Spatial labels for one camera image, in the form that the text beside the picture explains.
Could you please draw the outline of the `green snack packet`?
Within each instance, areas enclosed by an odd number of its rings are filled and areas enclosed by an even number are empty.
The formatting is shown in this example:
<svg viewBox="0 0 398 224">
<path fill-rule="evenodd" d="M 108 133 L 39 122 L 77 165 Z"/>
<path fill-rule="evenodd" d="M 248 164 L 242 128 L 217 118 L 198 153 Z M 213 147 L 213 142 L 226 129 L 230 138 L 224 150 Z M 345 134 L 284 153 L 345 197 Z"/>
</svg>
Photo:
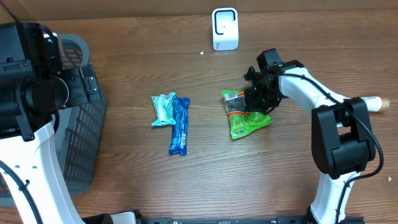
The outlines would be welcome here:
<svg viewBox="0 0 398 224">
<path fill-rule="evenodd" d="M 224 107 L 229 120 L 231 138 L 243 138 L 257 129 L 273 122 L 270 115 L 262 112 L 250 112 L 246 109 L 244 92 L 238 90 L 222 90 Z"/>
</svg>

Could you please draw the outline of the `teal packet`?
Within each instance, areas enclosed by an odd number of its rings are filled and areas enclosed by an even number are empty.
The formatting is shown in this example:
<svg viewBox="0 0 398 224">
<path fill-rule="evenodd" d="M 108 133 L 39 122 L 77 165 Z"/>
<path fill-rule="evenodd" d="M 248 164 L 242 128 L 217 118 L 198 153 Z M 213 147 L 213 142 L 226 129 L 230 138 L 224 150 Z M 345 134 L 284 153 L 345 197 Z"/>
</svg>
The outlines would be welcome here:
<svg viewBox="0 0 398 224">
<path fill-rule="evenodd" d="M 151 96 L 157 119 L 152 123 L 152 126 L 166 126 L 175 125 L 174 119 L 174 102 L 175 92 L 168 95 Z"/>
</svg>

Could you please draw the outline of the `blue snack packet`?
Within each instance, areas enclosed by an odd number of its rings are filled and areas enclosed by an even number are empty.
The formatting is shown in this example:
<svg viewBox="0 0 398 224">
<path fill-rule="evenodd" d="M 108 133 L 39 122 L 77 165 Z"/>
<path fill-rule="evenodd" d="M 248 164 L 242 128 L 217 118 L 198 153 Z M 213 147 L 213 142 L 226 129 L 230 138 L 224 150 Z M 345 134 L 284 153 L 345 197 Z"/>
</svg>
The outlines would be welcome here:
<svg viewBox="0 0 398 224">
<path fill-rule="evenodd" d="M 170 143 L 169 154 L 187 155 L 187 133 L 188 133 L 188 109 L 190 106 L 189 98 L 174 97 L 174 120 L 172 126 L 172 140 Z"/>
</svg>

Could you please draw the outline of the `white tube gold cap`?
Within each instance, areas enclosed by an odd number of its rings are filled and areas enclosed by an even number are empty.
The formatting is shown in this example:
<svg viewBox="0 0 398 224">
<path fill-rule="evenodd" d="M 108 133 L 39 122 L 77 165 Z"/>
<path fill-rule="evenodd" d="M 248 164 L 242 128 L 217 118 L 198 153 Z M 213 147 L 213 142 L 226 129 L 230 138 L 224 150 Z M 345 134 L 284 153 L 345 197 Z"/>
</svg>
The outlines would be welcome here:
<svg viewBox="0 0 398 224">
<path fill-rule="evenodd" d="M 362 97 L 369 112 L 387 111 L 390 108 L 390 101 L 379 96 Z"/>
</svg>

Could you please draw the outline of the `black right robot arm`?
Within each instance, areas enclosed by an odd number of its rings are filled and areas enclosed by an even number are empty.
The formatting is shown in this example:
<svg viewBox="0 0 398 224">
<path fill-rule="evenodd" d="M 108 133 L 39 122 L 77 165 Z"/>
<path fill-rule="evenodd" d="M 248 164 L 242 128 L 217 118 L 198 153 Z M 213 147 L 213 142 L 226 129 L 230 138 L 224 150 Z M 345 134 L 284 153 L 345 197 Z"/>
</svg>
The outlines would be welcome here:
<svg viewBox="0 0 398 224">
<path fill-rule="evenodd" d="M 371 129 L 369 110 L 360 98 L 339 95 L 309 74 L 298 60 L 284 62 L 276 49 L 257 57 L 259 70 L 249 67 L 244 75 L 251 87 L 245 89 L 248 111 L 269 114 L 290 98 L 312 119 L 311 152 L 320 171 L 314 201 L 303 217 L 282 217 L 292 223 L 364 223 L 363 218 L 347 217 L 346 203 L 357 180 L 376 156 L 380 144 Z"/>
</svg>

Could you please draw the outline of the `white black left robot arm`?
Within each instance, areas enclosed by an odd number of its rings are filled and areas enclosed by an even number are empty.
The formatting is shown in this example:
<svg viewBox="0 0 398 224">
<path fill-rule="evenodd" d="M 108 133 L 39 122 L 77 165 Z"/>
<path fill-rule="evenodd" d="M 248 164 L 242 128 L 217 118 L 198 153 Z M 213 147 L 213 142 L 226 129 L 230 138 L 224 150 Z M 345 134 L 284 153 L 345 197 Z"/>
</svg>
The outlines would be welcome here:
<svg viewBox="0 0 398 224">
<path fill-rule="evenodd" d="M 1 26 L 1 174 L 24 223 L 136 223 L 134 211 L 82 218 L 60 168 L 60 110 L 102 99 L 87 43 L 36 22 Z"/>
</svg>

